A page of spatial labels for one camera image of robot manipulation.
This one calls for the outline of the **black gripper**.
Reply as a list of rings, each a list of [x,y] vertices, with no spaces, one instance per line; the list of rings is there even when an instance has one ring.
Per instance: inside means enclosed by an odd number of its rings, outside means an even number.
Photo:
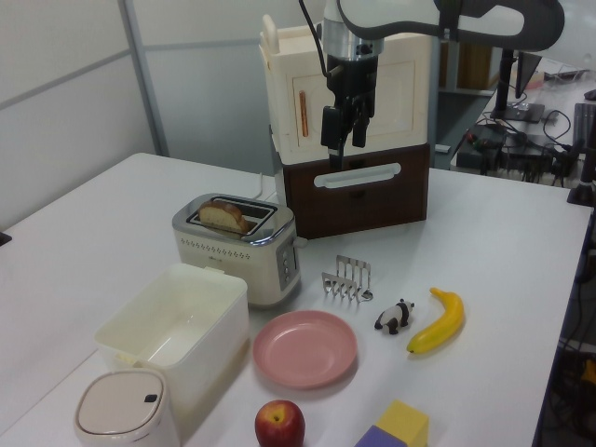
[[[341,170],[344,162],[344,106],[352,105],[352,145],[366,145],[367,128],[374,116],[378,60],[377,55],[356,61],[327,56],[327,87],[334,95],[334,105],[323,108],[320,141],[327,147],[334,170]]]

